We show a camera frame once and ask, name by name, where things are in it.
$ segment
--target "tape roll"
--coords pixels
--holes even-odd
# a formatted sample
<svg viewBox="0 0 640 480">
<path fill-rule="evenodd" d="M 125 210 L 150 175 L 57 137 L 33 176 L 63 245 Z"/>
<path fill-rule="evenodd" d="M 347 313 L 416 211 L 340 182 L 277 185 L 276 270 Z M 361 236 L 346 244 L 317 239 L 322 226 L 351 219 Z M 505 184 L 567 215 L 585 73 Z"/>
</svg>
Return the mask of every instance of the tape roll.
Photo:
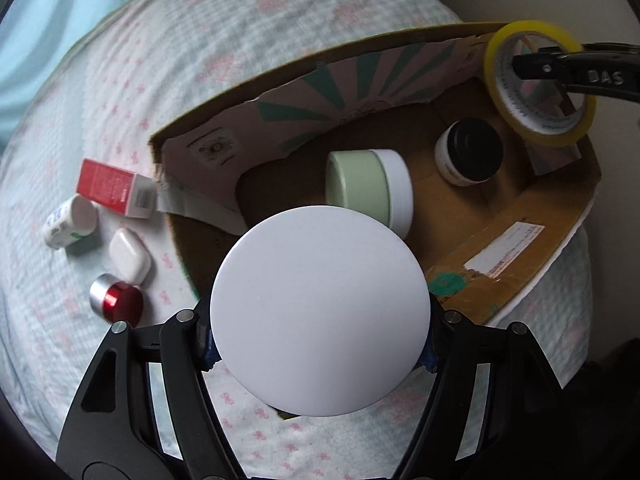
<svg viewBox="0 0 640 480">
<path fill-rule="evenodd" d="M 484 54 L 484 78 L 495 107 L 509 125 L 525 139 L 545 146 L 566 146 L 584 136 L 595 115 L 595 96 L 585 95 L 582 105 L 566 116 L 553 115 L 536 107 L 522 93 L 522 80 L 511 69 L 517 43 L 529 44 L 538 36 L 564 52 L 579 52 L 582 45 L 567 32 L 534 20 L 513 22 L 499 29 L 489 40 Z"/>
</svg>

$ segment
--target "white round lid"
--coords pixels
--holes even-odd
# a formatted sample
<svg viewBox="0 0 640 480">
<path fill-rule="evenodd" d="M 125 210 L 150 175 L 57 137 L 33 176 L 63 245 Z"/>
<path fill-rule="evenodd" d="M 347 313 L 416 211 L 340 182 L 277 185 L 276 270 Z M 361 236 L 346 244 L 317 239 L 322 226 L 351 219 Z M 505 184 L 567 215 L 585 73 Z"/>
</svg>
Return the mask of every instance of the white round lid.
<svg viewBox="0 0 640 480">
<path fill-rule="evenodd" d="M 216 276 L 210 316 L 220 356 L 249 392 L 284 412 L 329 416 L 369 406 L 409 374 L 430 300 L 390 229 L 308 206 L 240 238 Z"/>
</svg>

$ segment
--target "red box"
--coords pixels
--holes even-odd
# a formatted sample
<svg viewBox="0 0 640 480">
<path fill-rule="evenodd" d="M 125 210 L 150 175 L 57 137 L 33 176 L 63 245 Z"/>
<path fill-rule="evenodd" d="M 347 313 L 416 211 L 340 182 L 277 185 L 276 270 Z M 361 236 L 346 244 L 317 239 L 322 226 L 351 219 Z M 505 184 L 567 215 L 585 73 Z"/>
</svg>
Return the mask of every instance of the red box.
<svg viewBox="0 0 640 480">
<path fill-rule="evenodd" d="M 76 192 L 132 218 L 149 218 L 156 202 L 156 183 L 146 176 L 86 158 Z"/>
</svg>

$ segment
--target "bed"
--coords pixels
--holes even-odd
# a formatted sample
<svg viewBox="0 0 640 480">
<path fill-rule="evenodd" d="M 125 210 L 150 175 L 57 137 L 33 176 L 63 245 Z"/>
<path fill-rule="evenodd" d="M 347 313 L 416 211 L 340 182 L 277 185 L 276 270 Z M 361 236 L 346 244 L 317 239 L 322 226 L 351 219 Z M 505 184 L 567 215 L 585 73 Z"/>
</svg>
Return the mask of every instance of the bed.
<svg viewBox="0 0 640 480">
<path fill-rule="evenodd" d="M 231 86 L 338 44 L 456 21 L 438 0 L 133 0 L 71 48 L 0 162 L 0 388 L 50 457 L 108 329 L 87 301 L 91 282 L 114 271 L 105 240 L 128 226 L 152 254 L 145 324 L 197 299 L 162 214 L 145 221 L 101 209 L 94 235 L 66 251 L 44 246 L 42 221 L 74 192 L 82 158 L 153 176 L 150 135 Z M 591 322 L 588 244 L 579 225 L 544 270 L 490 323 L 527 323 L 564 385 L 586 357 Z M 179 456 L 158 367 L 151 377 L 163 449 Z M 224 363 L 206 381 L 248 476 L 350 480 L 391 475 L 432 376 L 418 369 L 356 413 L 292 420 L 243 390 Z M 460 456 L 478 439 L 486 381 L 481 368 Z"/>
</svg>

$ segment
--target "metal screw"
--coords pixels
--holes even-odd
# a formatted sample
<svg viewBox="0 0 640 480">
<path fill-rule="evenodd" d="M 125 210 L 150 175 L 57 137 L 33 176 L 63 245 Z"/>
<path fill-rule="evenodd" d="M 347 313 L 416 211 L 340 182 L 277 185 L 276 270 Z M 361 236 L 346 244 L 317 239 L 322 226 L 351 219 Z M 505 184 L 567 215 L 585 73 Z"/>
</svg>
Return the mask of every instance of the metal screw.
<svg viewBox="0 0 640 480">
<path fill-rule="evenodd" d="M 444 313 L 444 319 L 451 324 L 456 324 L 462 321 L 462 314 L 460 314 L 457 310 L 447 310 Z"/>
<path fill-rule="evenodd" d="M 116 321 L 114 324 L 111 325 L 111 331 L 114 334 L 119 334 L 120 332 L 124 332 L 126 329 L 127 329 L 126 321 Z"/>
<path fill-rule="evenodd" d="M 519 321 L 516 321 L 514 324 L 511 325 L 511 330 L 513 330 L 518 335 L 525 335 L 527 333 L 527 325 Z"/>
<path fill-rule="evenodd" d="M 191 321 L 193 319 L 193 310 L 189 310 L 188 308 L 185 308 L 184 310 L 181 310 L 180 312 L 178 312 L 178 314 L 175 315 L 175 319 L 177 319 L 181 323 Z"/>
</svg>

